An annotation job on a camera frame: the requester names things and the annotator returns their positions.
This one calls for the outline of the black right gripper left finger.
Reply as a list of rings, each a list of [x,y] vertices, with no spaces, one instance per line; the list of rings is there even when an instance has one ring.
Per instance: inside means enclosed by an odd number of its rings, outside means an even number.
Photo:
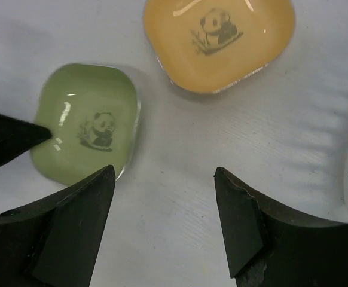
[[[89,286],[115,188],[106,166],[0,214],[0,286]]]

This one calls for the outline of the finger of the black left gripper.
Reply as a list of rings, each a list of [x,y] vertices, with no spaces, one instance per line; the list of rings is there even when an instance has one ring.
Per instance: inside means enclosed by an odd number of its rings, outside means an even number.
[[[46,127],[0,114],[0,167],[51,137]]]

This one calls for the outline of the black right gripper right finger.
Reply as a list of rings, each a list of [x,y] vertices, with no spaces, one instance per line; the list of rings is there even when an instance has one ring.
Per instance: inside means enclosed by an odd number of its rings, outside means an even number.
[[[214,181],[237,286],[348,286],[348,223],[293,209],[223,167]]]

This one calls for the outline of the green square panda dish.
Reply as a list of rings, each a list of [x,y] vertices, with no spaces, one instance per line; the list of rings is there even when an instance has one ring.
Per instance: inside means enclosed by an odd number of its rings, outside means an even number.
[[[126,66],[63,65],[41,90],[35,124],[52,137],[32,148],[33,164],[65,185],[108,165],[118,179],[132,158],[140,116],[139,90]]]

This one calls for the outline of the yellow square panda dish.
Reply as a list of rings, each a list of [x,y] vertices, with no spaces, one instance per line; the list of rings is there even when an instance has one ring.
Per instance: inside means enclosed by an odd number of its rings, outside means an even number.
[[[289,0],[146,1],[145,35],[170,81],[219,93],[277,59],[295,28]]]

